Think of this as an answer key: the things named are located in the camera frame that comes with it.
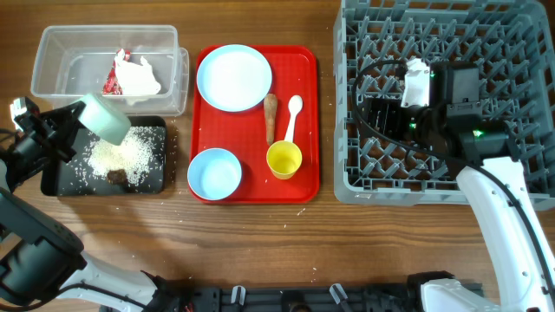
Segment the green bowl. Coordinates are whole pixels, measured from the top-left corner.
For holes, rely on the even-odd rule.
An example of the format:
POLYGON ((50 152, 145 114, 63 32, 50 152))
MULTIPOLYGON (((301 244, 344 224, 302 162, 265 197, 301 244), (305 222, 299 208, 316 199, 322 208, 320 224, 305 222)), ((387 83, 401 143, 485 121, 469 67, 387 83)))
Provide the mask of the green bowl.
POLYGON ((78 120, 102 140, 119 146, 131 128, 131 121, 112 105, 109 99, 86 94, 79 101, 85 104, 78 120))

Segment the red snack wrapper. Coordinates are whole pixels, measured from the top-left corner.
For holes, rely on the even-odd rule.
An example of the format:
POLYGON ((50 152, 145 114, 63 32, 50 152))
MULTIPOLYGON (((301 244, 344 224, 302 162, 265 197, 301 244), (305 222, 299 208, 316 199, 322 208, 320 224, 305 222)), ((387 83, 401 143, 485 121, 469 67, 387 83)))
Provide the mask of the red snack wrapper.
MULTIPOLYGON (((123 53, 123 60, 124 61, 128 61, 130 59, 131 56, 131 52, 127 49, 119 49, 116 54, 118 55, 120 52, 123 53)), ((103 95, 122 95, 122 89, 121 86, 118 82, 118 79, 116 77, 115 74, 115 67, 116 67, 116 61, 113 61, 112 64, 112 68, 110 69, 110 72, 108 73, 108 78, 106 80, 106 82, 103 85, 102 88, 102 94, 103 95)))

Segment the white napkin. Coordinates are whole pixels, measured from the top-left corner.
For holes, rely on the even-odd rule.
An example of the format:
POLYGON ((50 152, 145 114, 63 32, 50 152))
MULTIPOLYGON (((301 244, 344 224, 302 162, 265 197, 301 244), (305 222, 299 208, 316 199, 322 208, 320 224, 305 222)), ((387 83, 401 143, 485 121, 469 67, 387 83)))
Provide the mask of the white napkin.
POLYGON ((127 97, 127 104, 133 106, 150 95, 158 94, 161 85, 153 74, 152 65, 144 56, 140 58, 139 64, 126 61, 125 56, 124 49, 116 52, 114 71, 121 94, 127 97))

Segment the brown food scrap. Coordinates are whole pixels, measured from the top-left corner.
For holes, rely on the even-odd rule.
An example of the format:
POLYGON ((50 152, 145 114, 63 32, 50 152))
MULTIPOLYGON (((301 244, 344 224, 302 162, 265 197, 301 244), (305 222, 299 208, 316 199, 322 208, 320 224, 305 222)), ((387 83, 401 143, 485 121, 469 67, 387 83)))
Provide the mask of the brown food scrap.
POLYGON ((111 185, 124 185, 127 183, 127 173, 124 169, 109 171, 106 180, 111 185))

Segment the yellow plastic cup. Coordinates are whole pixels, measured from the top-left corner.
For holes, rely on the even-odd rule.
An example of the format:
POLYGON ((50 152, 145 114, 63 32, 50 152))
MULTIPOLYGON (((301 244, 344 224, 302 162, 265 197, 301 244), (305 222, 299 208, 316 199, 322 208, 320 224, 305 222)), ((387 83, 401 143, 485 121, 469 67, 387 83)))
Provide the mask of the yellow plastic cup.
POLYGON ((277 179, 290 179, 300 168, 302 161, 300 148, 286 140, 273 143, 266 153, 267 165, 277 179))

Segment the brown carrot-like food piece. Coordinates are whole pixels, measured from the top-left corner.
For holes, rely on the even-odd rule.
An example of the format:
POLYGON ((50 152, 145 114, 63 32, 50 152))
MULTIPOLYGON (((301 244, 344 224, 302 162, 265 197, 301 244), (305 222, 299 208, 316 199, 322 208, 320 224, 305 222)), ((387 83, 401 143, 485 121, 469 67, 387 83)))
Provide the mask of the brown carrot-like food piece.
POLYGON ((278 99, 274 94, 267 94, 264 98, 264 122, 265 122, 265 138, 270 146, 274 142, 276 113, 278 108, 278 99))

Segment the small light blue bowl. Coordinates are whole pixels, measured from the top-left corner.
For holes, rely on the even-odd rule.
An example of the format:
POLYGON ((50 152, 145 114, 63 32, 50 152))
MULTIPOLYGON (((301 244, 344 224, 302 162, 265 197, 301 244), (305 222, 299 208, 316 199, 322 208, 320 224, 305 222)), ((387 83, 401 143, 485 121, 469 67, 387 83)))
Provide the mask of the small light blue bowl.
POLYGON ((231 196, 242 179, 238 158, 223 148, 209 148, 191 160, 187 182, 198 197, 217 201, 231 196))

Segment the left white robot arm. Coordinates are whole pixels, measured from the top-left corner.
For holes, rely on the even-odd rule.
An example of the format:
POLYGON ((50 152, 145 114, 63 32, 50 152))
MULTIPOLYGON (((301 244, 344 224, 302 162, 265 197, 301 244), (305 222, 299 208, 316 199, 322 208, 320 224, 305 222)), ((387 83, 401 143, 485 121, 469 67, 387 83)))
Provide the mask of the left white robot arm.
POLYGON ((1 241, 14 243, 1 257, 1 309, 31 311, 55 299, 82 299, 103 311, 186 310, 186 299, 167 280, 90 256, 71 230, 14 193, 51 163, 72 160, 79 128, 119 145, 129 118, 94 94, 46 113, 22 97, 10 111, 20 131, 4 131, 14 141, 1 151, 1 241))

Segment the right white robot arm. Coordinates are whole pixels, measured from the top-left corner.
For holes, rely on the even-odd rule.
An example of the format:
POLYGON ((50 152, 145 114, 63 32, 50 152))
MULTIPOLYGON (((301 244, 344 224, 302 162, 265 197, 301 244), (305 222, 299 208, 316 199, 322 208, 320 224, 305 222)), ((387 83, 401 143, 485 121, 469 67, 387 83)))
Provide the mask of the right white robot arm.
POLYGON ((362 69, 350 91, 362 137, 445 162, 471 205, 496 274, 501 303, 464 289, 443 273, 415 279, 421 311, 552 311, 554 255, 526 188, 519 146, 503 120, 488 120, 472 62, 393 60, 404 89, 399 100, 366 97, 362 69))

